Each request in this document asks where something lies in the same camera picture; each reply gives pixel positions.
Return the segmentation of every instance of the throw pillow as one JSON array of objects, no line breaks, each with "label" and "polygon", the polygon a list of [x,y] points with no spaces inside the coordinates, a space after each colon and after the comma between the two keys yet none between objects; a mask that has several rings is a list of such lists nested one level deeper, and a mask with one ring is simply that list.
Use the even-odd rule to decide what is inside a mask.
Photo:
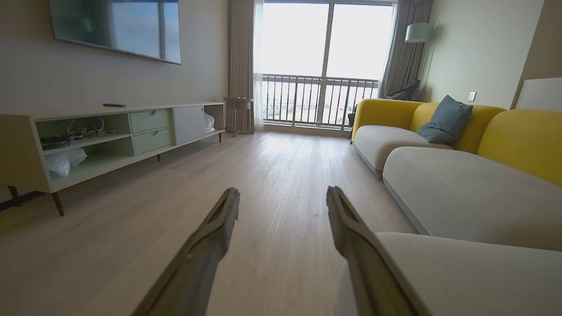
[{"label": "throw pillow", "polygon": [[437,106],[431,121],[420,127],[418,134],[430,143],[452,143],[462,135],[471,116],[472,105],[446,96]]}]

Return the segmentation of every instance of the lamp shade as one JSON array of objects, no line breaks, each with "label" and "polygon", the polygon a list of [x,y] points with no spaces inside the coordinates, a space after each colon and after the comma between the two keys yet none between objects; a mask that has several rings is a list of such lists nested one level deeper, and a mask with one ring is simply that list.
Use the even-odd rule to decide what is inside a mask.
[{"label": "lamp shade", "polygon": [[412,23],[406,30],[406,43],[423,43],[429,40],[431,26],[429,23]]}]

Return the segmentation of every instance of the open shelf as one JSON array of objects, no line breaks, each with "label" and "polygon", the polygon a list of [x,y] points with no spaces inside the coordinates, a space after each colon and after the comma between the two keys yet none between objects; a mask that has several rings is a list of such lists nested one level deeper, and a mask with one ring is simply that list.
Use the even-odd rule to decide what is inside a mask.
[{"label": "open shelf", "polygon": [[77,167],[71,167],[68,176],[61,177],[54,172],[50,172],[51,181],[55,188],[66,188],[74,184],[96,177],[100,174],[108,172],[107,170],[115,170],[120,168],[120,163],[131,159],[131,156],[121,155],[98,155],[88,156]]},{"label": "open shelf", "polygon": [[71,150],[71,149],[75,149],[75,148],[82,148],[82,147],[96,145],[96,144],[100,144],[100,143],[111,142],[111,141],[115,141],[117,139],[122,139],[122,138],[130,137],[130,136],[131,136],[131,134],[108,134],[107,136],[96,136],[96,137],[90,137],[90,138],[84,138],[84,139],[75,139],[75,140],[70,142],[69,146],[62,147],[62,148],[44,150],[43,155],[47,156],[47,155],[50,155],[50,154],[55,154],[57,152],[63,152],[63,151],[67,151],[67,150]]}]

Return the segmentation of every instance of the balcony railing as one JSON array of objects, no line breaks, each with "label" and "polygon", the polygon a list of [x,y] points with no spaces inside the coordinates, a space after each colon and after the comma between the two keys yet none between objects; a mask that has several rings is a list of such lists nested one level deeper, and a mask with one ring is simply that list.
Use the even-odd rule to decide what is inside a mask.
[{"label": "balcony railing", "polygon": [[343,129],[357,102],[377,96],[377,84],[377,80],[264,74],[264,120]]}]

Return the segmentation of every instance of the armrest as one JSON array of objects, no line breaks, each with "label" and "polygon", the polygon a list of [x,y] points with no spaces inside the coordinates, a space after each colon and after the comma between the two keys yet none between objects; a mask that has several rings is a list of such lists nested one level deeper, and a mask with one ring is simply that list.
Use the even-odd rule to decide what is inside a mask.
[{"label": "armrest", "polygon": [[355,140],[355,133],[363,125],[384,125],[410,129],[414,111],[422,103],[387,99],[361,100],[355,112],[351,139]]}]

